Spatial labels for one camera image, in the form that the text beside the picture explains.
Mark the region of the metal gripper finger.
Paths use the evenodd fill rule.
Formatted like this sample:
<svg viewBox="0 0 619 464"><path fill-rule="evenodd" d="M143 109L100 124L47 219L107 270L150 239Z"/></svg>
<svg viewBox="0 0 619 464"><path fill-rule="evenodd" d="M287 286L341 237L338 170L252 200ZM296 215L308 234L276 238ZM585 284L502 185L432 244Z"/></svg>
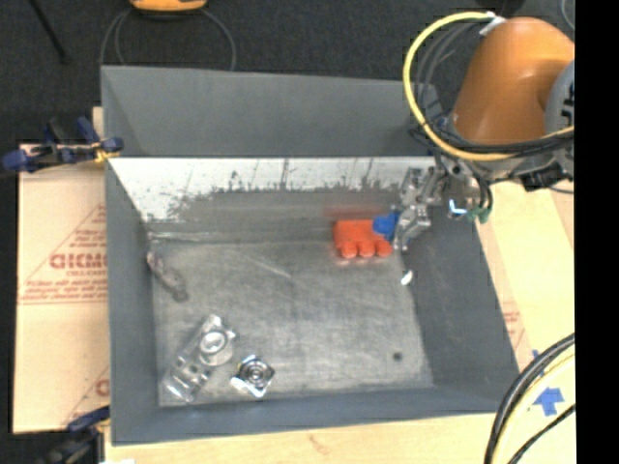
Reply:
<svg viewBox="0 0 619 464"><path fill-rule="evenodd" d="M429 230L430 227L431 219L427 205L415 205L405 209L398 217L394 235L394 248L406 252L410 243Z"/></svg>
<svg viewBox="0 0 619 464"><path fill-rule="evenodd" d="M427 185L427 171L423 168L410 167L407 169L398 189L398 198L391 206L396 212L420 207L427 203L425 189Z"/></svg>

